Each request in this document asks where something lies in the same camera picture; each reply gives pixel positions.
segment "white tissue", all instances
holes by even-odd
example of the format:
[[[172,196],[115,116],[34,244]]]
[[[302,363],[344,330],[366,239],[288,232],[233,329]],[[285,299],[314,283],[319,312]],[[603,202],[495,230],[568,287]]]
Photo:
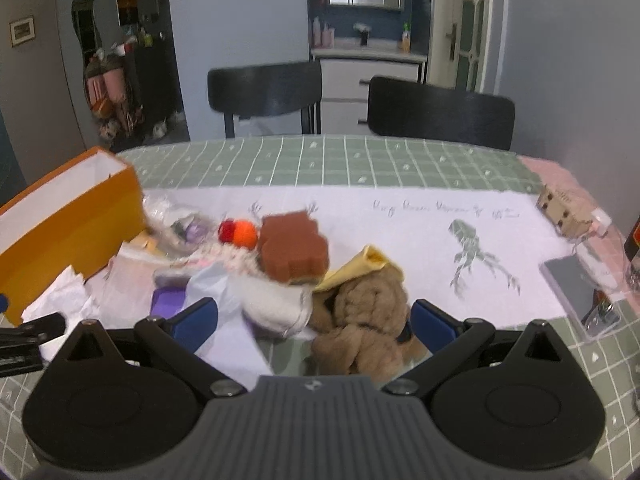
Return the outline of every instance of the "white tissue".
[[[24,322],[60,312],[66,320],[64,335],[40,345],[42,358],[51,361],[76,325],[87,318],[98,317],[98,306],[84,288],[84,277],[73,267],[63,270],[40,297],[22,313]]]
[[[196,355],[223,374],[253,390],[262,375],[273,375],[255,341],[242,305],[228,286],[228,274],[220,264],[201,270],[187,285],[183,308],[202,298],[218,305],[218,328],[196,351]]]

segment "checkered tablecloth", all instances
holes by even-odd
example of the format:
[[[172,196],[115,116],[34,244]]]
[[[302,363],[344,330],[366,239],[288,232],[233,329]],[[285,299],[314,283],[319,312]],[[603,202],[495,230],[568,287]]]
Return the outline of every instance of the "checkered tablecloth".
[[[540,176],[513,153],[464,144],[381,137],[253,137],[137,148],[122,154],[149,188],[217,186],[368,186],[513,190],[537,194]],[[624,480],[640,466],[640,321],[628,302],[624,323],[583,343],[566,318],[550,320],[598,392],[607,427],[593,458],[608,478]],[[309,343],[258,342],[276,374],[312,372]],[[36,460],[20,424],[39,374],[0,380],[3,469],[20,478]]]

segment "bottle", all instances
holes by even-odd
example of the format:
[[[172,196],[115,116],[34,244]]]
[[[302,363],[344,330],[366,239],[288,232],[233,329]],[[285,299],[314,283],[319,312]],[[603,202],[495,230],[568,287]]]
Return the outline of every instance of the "bottle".
[[[640,218],[625,242],[625,254],[631,262],[626,271],[626,282],[633,292],[640,292]]]
[[[313,38],[314,38],[314,46],[322,45],[322,27],[320,25],[320,18],[317,16],[314,18],[313,24]]]
[[[334,28],[329,28],[329,24],[324,24],[324,30],[322,31],[322,47],[333,48],[334,47]]]
[[[400,44],[400,50],[409,53],[411,50],[411,28],[408,23],[404,24],[404,32],[402,33],[402,43]]]

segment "plastic bag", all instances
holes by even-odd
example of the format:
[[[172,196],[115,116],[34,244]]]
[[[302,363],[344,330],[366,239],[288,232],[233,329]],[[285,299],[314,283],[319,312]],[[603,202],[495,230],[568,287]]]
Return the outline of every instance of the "plastic bag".
[[[158,248],[169,255],[188,256],[214,232],[211,219],[167,196],[145,196],[142,206],[149,228],[158,237]]]

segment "black chair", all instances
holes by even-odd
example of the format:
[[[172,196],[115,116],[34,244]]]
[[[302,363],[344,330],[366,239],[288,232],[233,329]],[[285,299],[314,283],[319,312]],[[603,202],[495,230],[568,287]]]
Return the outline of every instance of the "black chair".
[[[388,77],[369,85],[369,128],[380,136],[511,147],[515,106],[505,97]]]
[[[271,117],[300,110],[302,133],[312,132],[312,108],[322,97],[320,62],[220,68],[207,77],[209,106],[225,115],[227,139],[236,136],[234,115]]]

